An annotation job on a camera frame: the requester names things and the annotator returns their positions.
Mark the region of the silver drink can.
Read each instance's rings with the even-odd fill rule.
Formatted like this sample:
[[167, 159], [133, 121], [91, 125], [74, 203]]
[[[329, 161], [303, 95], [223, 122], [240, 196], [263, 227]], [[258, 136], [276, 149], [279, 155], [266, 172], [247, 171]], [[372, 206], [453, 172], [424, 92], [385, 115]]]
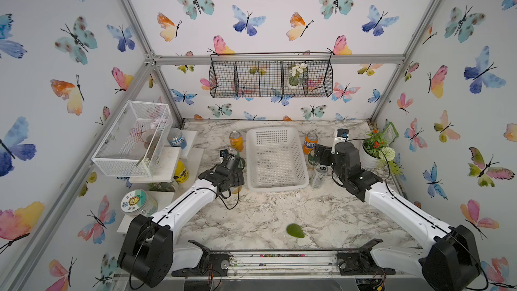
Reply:
[[324, 179], [328, 174], [328, 166], [317, 164], [312, 177], [312, 188], [320, 189], [324, 183]]

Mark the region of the orange Fanta can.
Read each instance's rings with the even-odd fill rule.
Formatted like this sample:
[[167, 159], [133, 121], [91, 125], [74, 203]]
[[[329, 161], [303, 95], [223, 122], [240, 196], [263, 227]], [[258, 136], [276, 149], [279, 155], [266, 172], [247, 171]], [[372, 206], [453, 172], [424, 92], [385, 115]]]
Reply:
[[303, 152], [309, 154], [311, 150], [315, 149], [315, 145], [318, 143], [319, 137], [316, 133], [308, 133], [305, 136], [304, 143], [302, 145]]

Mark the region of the orange yellow Schweppes can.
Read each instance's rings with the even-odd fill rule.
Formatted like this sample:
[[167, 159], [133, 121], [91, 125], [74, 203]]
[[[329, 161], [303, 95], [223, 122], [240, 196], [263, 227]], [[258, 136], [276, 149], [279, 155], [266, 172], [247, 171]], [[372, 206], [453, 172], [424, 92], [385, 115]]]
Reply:
[[230, 139], [230, 145], [232, 148], [234, 148], [238, 152], [243, 151], [244, 140], [243, 140], [242, 134], [239, 131], [237, 131], [237, 130], [232, 131], [230, 133], [229, 139]]

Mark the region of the white plastic perforated basket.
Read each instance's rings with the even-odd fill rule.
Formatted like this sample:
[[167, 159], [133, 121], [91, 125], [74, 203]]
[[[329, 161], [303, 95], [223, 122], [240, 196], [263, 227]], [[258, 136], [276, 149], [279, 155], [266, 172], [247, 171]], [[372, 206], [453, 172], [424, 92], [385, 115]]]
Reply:
[[273, 193], [309, 186], [302, 143], [294, 127], [261, 127], [246, 133], [246, 184]]

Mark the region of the green gold beer can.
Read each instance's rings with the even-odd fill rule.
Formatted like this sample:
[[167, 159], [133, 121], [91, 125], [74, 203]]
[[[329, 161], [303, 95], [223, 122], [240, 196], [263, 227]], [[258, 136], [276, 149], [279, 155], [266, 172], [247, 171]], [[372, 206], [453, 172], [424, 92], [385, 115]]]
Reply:
[[232, 187], [230, 189], [232, 195], [239, 194], [241, 190], [242, 190], [242, 186]]
[[310, 153], [308, 155], [308, 163], [311, 165], [311, 166], [315, 166], [316, 165], [316, 159], [315, 159], [315, 155]]

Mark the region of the green soda can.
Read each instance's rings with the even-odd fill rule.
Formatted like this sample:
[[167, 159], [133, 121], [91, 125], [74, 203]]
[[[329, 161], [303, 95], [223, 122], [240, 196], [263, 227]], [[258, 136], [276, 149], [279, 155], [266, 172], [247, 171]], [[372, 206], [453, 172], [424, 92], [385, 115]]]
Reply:
[[237, 156], [236, 156], [236, 157], [238, 158], [238, 161], [239, 161], [239, 163], [238, 163], [238, 167], [239, 167], [239, 168], [245, 168], [245, 166], [246, 166], [246, 161], [245, 161], [245, 159], [243, 159], [243, 157], [240, 155], [240, 153], [239, 153], [239, 152], [237, 153]]

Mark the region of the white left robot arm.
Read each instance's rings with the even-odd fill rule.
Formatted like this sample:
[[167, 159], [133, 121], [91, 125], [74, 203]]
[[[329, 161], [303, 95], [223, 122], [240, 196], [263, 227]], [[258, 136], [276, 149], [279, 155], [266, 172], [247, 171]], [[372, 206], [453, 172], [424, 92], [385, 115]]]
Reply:
[[156, 287], [168, 274], [205, 276], [215, 270], [210, 250], [194, 240], [179, 243], [183, 227], [216, 199], [225, 200], [244, 184], [246, 162], [227, 153], [222, 161], [203, 171], [179, 198], [149, 217], [134, 217], [125, 235], [117, 264], [143, 286]]

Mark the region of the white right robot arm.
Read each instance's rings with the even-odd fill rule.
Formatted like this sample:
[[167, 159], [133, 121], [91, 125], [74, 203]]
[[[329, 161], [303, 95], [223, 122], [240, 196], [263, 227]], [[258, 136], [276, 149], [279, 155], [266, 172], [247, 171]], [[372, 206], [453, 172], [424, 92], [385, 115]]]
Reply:
[[343, 261], [346, 273], [394, 270], [425, 280], [433, 290], [466, 290], [479, 276], [487, 277], [474, 234], [467, 227], [453, 227], [401, 197], [361, 167], [359, 151], [352, 143], [318, 144], [315, 159], [331, 167], [339, 187], [381, 211], [420, 245], [418, 249], [394, 247], [376, 238], [358, 249], [357, 259]]

